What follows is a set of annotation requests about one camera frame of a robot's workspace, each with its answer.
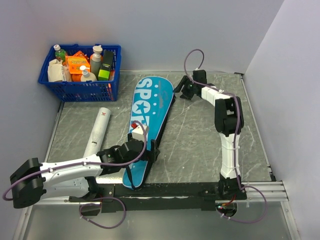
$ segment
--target blue plastic basket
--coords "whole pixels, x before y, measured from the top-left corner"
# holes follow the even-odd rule
[[[60,45],[69,56],[82,51],[90,57],[93,54],[93,46]],[[118,97],[121,47],[119,45],[102,45],[103,50],[114,52],[112,70],[115,70],[112,81],[88,81],[88,82],[49,82],[49,62],[55,59],[55,50],[52,46],[41,68],[38,83],[46,85],[63,102],[102,102],[116,101]]]

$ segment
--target cardboard box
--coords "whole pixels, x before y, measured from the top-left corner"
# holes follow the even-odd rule
[[[109,81],[113,60],[114,60],[114,52],[104,50],[103,51],[103,60],[101,62],[101,67],[100,67],[100,71],[98,74],[99,81]]]

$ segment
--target table surface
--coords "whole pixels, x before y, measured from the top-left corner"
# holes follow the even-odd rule
[[[51,146],[48,162],[82,158],[98,110],[111,110],[102,149],[121,145],[127,139],[134,89],[147,76],[164,77],[177,86],[182,72],[122,72],[118,100],[115,102],[66,102]],[[240,75],[207,73],[208,83],[241,98],[244,127],[239,139],[239,165],[242,181],[271,181],[256,124]],[[147,183],[217,182],[222,166],[220,136],[215,128],[214,107],[195,96],[192,101],[179,98],[172,106],[159,149]],[[98,183],[122,183],[123,170],[97,177]]]

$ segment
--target gray wall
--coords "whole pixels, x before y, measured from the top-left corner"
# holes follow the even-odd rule
[[[48,40],[23,1],[2,1],[0,8],[0,192],[28,158],[43,160],[59,102],[37,83]],[[13,237],[20,210],[0,204],[1,239]]]
[[[182,71],[201,48],[208,71],[249,66],[283,0],[28,0],[51,43],[117,43],[123,70]],[[190,58],[189,69],[199,64]]]
[[[319,9],[317,0],[285,0],[244,75],[272,170],[306,240],[320,239]]]

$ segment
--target plastic bottle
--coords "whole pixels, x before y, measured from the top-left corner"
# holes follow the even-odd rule
[[[54,50],[55,50],[55,57],[56,59],[60,61],[62,61],[62,63],[64,63],[66,61],[66,56],[68,56],[67,52],[65,50],[63,50],[60,45],[56,44],[53,46]]]
[[[102,47],[100,46],[94,46],[93,47],[93,52],[94,54],[91,55],[90,57],[90,68],[91,72],[95,75],[95,77],[98,79],[99,75],[99,70],[101,66],[101,52],[102,52]]]
[[[82,71],[81,82],[86,82],[86,81],[94,82],[94,81],[97,81],[96,76],[92,72],[89,72],[85,65],[82,65],[80,67],[80,70]]]
[[[94,54],[100,54],[101,55],[102,51],[103,51],[103,49],[102,49],[101,45],[93,46],[93,53]]]

